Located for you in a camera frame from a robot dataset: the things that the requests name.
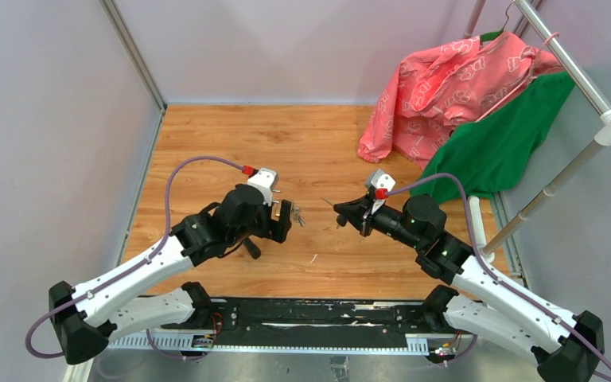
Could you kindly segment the black-headed key bunch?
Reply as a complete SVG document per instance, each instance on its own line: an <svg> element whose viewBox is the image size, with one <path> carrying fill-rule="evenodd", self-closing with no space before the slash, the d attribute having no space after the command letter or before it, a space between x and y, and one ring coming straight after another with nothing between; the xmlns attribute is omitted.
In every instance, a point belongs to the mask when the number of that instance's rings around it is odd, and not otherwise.
<svg viewBox="0 0 611 382"><path fill-rule="evenodd" d="M331 201L329 201L328 199L326 199L324 197L320 197L320 199L322 201L324 201L327 205L329 205L331 207L331 209L335 212L335 210L334 210L334 203L332 203ZM341 223L339 221L339 217L340 216L337 215L337 218L336 218L336 227L335 227L336 230L338 230L341 227Z"/></svg>

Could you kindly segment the brass padlock steel shackle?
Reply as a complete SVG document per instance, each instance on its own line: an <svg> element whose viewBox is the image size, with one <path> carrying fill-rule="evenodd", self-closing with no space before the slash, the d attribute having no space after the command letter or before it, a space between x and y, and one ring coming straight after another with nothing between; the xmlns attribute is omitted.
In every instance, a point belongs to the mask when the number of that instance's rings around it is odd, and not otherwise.
<svg viewBox="0 0 611 382"><path fill-rule="evenodd" d="M280 217L280 202L277 201L274 206L273 206L273 216L275 219L278 219Z"/></svg>

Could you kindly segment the black padlock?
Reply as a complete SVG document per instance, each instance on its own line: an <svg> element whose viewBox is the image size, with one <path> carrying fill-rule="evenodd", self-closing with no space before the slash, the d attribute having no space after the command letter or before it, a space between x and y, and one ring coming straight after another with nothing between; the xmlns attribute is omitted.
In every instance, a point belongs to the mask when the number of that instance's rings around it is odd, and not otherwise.
<svg viewBox="0 0 611 382"><path fill-rule="evenodd" d="M252 259L260 258L262 251L250 238L244 240L243 246L247 249L247 253Z"/></svg>

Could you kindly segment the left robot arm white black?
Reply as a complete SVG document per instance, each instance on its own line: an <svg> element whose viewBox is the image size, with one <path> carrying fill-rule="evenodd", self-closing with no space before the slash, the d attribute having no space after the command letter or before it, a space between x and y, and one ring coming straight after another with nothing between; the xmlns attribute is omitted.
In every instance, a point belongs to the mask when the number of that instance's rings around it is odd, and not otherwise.
<svg viewBox="0 0 611 382"><path fill-rule="evenodd" d="M265 202L253 185L238 184L221 202L186 216L140 256L75 286L59 281L49 288L50 321L67 364L81 364L126 335L159 325L188 323L204 328L212 304L199 283L186 282L161 296L142 292L213 258L223 258L252 236L282 244L291 229L294 204Z"/></svg>

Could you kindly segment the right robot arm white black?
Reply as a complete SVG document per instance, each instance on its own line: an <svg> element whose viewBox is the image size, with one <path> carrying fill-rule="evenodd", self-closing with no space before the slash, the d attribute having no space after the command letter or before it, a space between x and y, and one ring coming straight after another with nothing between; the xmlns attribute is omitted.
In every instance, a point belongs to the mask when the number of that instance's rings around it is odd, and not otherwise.
<svg viewBox="0 0 611 382"><path fill-rule="evenodd" d="M380 232L413 248L422 271L442 281L425 299L427 329L448 326L514 353L545 381L588 381L604 352L601 319L574 314L533 294L480 261L473 248L445 229L446 214L433 197L409 198L401 210L365 195L335 204L337 222L362 236Z"/></svg>

